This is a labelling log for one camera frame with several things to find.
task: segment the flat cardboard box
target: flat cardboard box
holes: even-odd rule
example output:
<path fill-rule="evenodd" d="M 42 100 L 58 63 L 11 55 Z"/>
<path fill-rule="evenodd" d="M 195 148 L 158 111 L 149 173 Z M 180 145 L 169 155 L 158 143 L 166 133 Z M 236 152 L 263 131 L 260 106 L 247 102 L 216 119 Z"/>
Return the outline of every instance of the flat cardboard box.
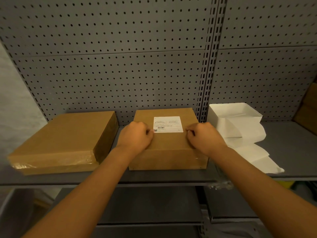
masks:
<path fill-rule="evenodd" d="M 130 164 L 129 170 L 206 169 L 208 157 L 187 140 L 185 128 L 198 123 L 192 108 L 137 110 L 134 121 L 153 128 L 154 117 L 179 116 L 183 132 L 155 133 L 149 147 Z"/>
<path fill-rule="evenodd" d="M 8 159 L 25 175 L 92 171 L 109 153 L 118 127 L 114 111 L 62 114 Z"/>
<path fill-rule="evenodd" d="M 294 121 L 317 135 L 317 110 L 304 104 L 296 113 Z"/>
<path fill-rule="evenodd" d="M 312 83 L 307 90 L 303 103 L 317 110 L 317 83 Z"/>

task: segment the white tissue paper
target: white tissue paper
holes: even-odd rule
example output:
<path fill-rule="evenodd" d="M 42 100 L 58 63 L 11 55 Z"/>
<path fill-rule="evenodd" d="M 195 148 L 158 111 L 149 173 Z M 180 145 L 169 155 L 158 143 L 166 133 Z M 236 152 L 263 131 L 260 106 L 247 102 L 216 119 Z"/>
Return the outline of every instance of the white tissue paper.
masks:
<path fill-rule="evenodd" d="M 262 115 L 246 103 L 210 104 L 207 122 L 224 138 L 226 144 L 264 173 L 284 172 L 269 153 L 254 144 L 266 137 L 260 124 Z"/>

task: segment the open box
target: open box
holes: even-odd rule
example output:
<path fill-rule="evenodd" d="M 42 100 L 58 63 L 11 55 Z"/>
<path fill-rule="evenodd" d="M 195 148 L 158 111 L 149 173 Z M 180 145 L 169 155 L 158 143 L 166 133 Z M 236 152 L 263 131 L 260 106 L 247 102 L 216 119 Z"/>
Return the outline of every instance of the open box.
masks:
<path fill-rule="evenodd" d="M 207 116 L 223 138 L 235 138 L 232 139 L 235 147 L 264 140 L 261 119 L 262 115 L 246 103 L 210 104 Z"/>

